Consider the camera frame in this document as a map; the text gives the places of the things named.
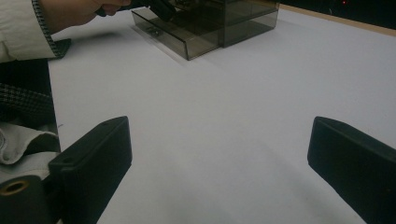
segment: screw hole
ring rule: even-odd
[[[0,194],[4,196],[12,195],[26,189],[28,186],[29,186],[29,182],[25,180],[12,182],[6,185],[5,187],[3,187],[2,189],[0,189]]]

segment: black object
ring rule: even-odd
[[[163,21],[170,21],[176,14],[175,7],[172,6],[168,0],[133,0],[131,5],[121,7],[119,11],[129,10],[136,7],[149,7],[149,9]],[[96,14],[101,17],[106,16],[105,11],[101,7],[96,11]]]
[[[128,119],[103,122],[52,160],[43,181],[23,176],[0,185],[1,223],[96,223],[131,162]]]
[[[396,29],[394,0],[281,0],[280,2],[335,17]]]
[[[369,224],[396,223],[396,150],[334,119],[316,117],[309,165]]]

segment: hand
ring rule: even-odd
[[[49,31],[55,34],[93,20],[100,7],[113,16],[120,7],[131,5],[131,0],[39,0],[39,5]]]

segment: cloth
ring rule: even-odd
[[[39,152],[24,156],[12,165],[0,164],[0,183],[22,175],[37,175],[45,179],[50,175],[49,162],[58,154],[58,152]]]
[[[0,120],[16,117],[31,127],[55,121],[52,97],[0,83]]]
[[[59,152],[58,136],[10,123],[0,122],[0,163],[14,164],[23,155]]]
[[[70,40],[54,42],[38,0],[1,0],[0,63],[63,57]]]

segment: white sleeve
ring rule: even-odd
[[[36,0],[0,0],[0,62],[62,57]]]

